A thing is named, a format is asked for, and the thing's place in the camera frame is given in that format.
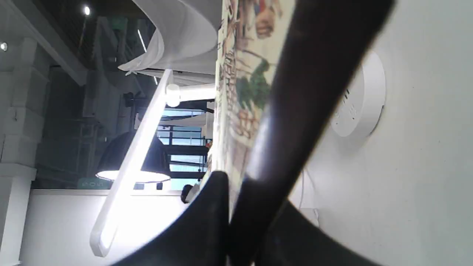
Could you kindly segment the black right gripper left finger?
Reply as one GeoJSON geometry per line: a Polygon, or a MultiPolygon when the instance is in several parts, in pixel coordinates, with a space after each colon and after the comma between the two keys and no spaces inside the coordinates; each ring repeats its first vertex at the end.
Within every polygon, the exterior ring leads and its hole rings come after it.
{"type": "Polygon", "coordinates": [[[228,176],[214,171],[179,218],[115,265],[225,266],[228,223],[228,176]]]}

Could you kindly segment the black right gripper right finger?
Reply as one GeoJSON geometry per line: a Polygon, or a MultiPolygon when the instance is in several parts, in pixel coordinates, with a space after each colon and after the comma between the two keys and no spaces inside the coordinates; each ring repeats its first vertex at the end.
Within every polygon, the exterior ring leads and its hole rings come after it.
{"type": "Polygon", "coordinates": [[[331,239],[289,201],[275,219],[255,258],[256,266],[376,266],[331,239]]]}

